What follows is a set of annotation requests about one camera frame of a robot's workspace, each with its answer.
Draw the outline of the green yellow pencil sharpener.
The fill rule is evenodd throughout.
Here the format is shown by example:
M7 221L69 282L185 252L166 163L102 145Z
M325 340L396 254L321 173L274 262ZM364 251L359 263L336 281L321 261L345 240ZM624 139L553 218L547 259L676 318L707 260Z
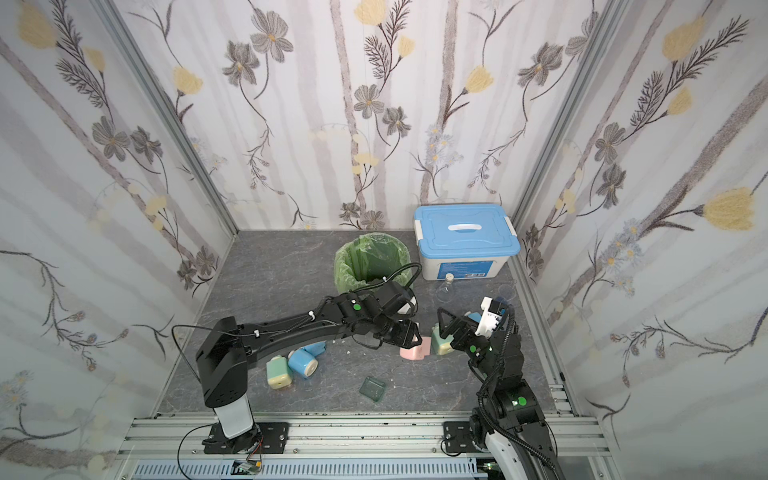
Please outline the green yellow pencil sharpener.
M453 340L454 337L452 335L447 335L443 338L440 334L440 327L434 325L431 333L431 353L438 356L452 353L454 351L451 345Z

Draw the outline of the pink pencil sharpener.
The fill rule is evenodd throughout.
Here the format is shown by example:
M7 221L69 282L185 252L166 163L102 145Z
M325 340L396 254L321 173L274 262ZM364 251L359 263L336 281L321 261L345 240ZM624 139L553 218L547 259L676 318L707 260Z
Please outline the pink pencil sharpener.
M399 351L400 356L409 361L424 360L431 353L431 338L423 337L421 344L412 348L401 348Z

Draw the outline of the clear green shavings tray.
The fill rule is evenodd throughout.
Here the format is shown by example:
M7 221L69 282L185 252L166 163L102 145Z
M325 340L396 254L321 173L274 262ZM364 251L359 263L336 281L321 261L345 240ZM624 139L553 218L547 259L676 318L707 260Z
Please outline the clear green shavings tray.
M386 388L387 384L383 380L367 376L359 388L359 393L371 401L378 403L382 400Z

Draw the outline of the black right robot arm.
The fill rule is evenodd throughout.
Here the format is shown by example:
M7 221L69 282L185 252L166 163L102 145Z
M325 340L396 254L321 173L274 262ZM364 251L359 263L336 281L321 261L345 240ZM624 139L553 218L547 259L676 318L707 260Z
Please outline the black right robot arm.
M484 299L478 321L437 310L438 333L467 355L480 380L469 430L474 447L493 457L505 479L563 479L556 440L523 375L525 356L514 310Z

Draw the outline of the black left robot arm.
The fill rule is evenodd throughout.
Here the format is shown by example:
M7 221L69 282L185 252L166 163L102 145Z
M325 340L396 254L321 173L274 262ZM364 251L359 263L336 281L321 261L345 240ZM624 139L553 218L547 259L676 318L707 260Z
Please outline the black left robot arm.
M190 364L196 370L204 404L216 421L202 441L203 452L254 451L270 435L259 426L248 401L248 371L259 361L320 341L363 336L383 345L411 349L422 344L414 320L418 301L412 285L422 265L408 263L384 280L337 296L326 296L305 312L267 324L240 323L229 316L207 330Z

